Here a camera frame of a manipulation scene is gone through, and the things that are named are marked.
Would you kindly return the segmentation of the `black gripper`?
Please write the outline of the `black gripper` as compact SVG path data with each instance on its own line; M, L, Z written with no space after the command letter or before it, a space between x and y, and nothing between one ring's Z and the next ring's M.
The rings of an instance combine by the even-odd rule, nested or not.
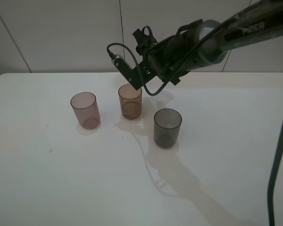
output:
M199 56L203 23L190 23L178 28L175 35L157 41L149 26L137 29L133 36L136 52L142 61L133 68L133 85L143 85L157 76L163 83L179 83L189 71L204 67Z

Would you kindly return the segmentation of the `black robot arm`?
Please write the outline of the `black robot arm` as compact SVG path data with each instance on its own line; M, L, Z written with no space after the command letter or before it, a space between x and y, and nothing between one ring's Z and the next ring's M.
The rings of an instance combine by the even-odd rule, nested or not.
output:
M283 0L261 0L222 23L194 21L160 42L140 29L133 36L142 61L129 82L139 89L157 76L176 85L188 72L222 62L232 49L283 36Z

